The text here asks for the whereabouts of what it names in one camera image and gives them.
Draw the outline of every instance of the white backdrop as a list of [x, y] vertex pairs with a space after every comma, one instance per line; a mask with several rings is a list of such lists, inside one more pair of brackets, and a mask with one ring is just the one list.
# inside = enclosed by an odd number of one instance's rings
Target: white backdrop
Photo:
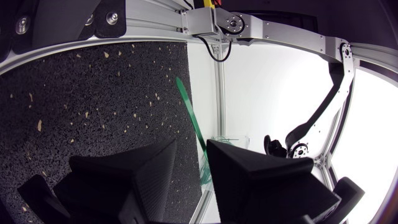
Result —
[[[233, 45], [224, 72], [226, 134], [247, 135], [249, 149], [261, 153], [267, 134], [284, 146], [286, 135], [311, 117], [333, 86], [326, 61], [279, 45]], [[327, 134], [319, 135], [320, 142]], [[316, 157], [322, 147], [308, 150]]]

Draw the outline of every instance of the yellow label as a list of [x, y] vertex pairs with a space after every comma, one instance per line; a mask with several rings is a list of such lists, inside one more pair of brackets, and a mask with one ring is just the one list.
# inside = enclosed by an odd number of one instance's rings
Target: yellow label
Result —
[[211, 0], [203, 0], [203, 3], [205, 4], [205, 7], [215, 8]]

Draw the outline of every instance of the metal bracket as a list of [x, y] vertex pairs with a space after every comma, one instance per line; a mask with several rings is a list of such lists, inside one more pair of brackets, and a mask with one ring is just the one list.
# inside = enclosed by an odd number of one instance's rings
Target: metal bracket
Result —
[[215, 55], [218, 55], [220, 53], [220, 47], [217, 45], [212, 45], [213, 47], [213, 52]]
[[239, 34], [244, 29], [242, 14], [233, 14], [224, 9], [216, 9], [217, 25], [225, 34]]
[[348, 96], [349, 86], [353, 81], [355, 73], [353, 55], [351, 47], [348, 44], [341, 45], [341, 55], [343, 58], [342, 70], [337, 65], [337, 69], [333, 72], [337, 73], [337, 75], [341, 73], [343, 78], [341, 83], [335, 83], [332, 87], [332, 89], [337, 88], [336, 85], [338, 85], [337, 92], [335, 95], [332, 95], [333, 98], [328, 103], [327, 98], [329, 96], [327, 96], [308, 122], [295, 128], [286, 137], [286, 145], [291, 157], [298, 155], [297, 147], [303, 144], [307, 148], [322, 148], [323, 142], [320, 142], [318, 135], [321, 132], [328, 131], [328, 127], [320, 121], [334, 117]]
[[183, 31], [188, 35], [217, 35], [214, 9], [203, 7], [182, 13]]

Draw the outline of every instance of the black cable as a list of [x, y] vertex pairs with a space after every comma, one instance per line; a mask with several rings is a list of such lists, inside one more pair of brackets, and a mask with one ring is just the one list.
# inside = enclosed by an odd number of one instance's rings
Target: black cable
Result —
[[207, 48], [207, 51], [209, 52], [209, 54], [210, 54], [210, 56], [212, 57], [212, 59], [215, 60], [216, 62], [225, 62], [225, 60], [229, 57], [229, 54], [231, 53], [232, 41], [229, 42], [229, 49], [228, 49], [228, 53], [226, 54], [225, 58], [222, 59], [222, 60], [218, 60], [218, 59], [215, 58], [215, 57], [213, 56], [213, 54], [211, 53], [210, 47], [209, 47], [209, 45], [207, 44], [207, 41], [206, 41], [204, 38], [202, 38], [202, 37], [198, 37], [198, 38], [199, 38], [201, 41], [203, 41], [203, 43], [205, 43], [206, 48]]
[[184, 0], [184, 2], [185, 2], [189, 7], [191, 7], [191, 9], [193, 9], [192, 5], [189, 4], [189, 2], [188, 2], [187, 0]]

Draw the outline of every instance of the black rubber mat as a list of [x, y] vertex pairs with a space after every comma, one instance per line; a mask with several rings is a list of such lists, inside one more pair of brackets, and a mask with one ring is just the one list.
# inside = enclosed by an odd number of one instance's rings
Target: black rubber mat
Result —
[[0, 197], [14, 221], [40, 223], [16, 190], [34, 174], [52, 188], [70, 172], [72, 155], [176, 138], [164, 221], [187, 223], [201, 190], [195, 133], [175, 77], [191, 95], [187, 46], [176, 42], [71, 50], [1, 75]]

